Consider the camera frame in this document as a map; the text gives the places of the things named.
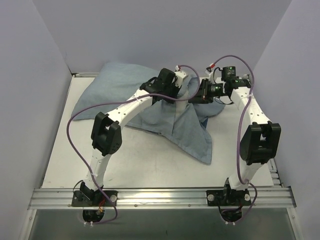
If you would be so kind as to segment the blue-grey pillowcase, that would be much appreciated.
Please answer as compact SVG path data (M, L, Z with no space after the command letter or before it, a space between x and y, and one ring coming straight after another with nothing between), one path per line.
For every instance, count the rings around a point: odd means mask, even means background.
M100 73L142 73L158 72L137 64L108 62ZM115 81L95 78L84 90L71 113L74 120L94 119L97 113L107 113L118 106L118 102L128 100L138 88L147 81ZM175 118L176 103L164 100L148 107L132 120L127 126L159 134L183 151L209 165L212 162L213 141L207 131L206 121L220 114L224 109L216 102L209 104L188 103L181 116Z

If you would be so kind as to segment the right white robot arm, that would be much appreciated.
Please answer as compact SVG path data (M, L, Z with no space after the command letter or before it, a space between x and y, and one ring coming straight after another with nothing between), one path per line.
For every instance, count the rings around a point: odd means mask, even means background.
M209 104L219 97L228 97L240 112L237 127L236 169L225 181L222 200L232 205L248 189L256 172L276 156L281 126L262 111L253 94L254 79L236 75L235 66L220 69L221 82L215 81L217 67L206 68L207 78L201 81L193 104Z

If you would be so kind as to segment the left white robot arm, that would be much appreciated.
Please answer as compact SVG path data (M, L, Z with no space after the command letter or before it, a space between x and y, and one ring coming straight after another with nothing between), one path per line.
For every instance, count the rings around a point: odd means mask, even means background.
M123 104L107 112L99 112L94 119L91 140L92 157L86 178L80 185L83 200L90 206L101 201L104 175L111 156L122 145L122 128L146 108L161 100L176 99L183 85L186 73L176 68L163 68L135 91Z

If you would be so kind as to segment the white pillow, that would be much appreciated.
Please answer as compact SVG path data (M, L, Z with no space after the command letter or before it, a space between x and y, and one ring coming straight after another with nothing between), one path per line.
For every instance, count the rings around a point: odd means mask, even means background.
M184 93L178 98L181 101L176 101L175 102L175 118L177 119L179 116L183 114L185 111L187 105L188 105L188 100L187 98L189 97L189 90L188 88L184 91Z

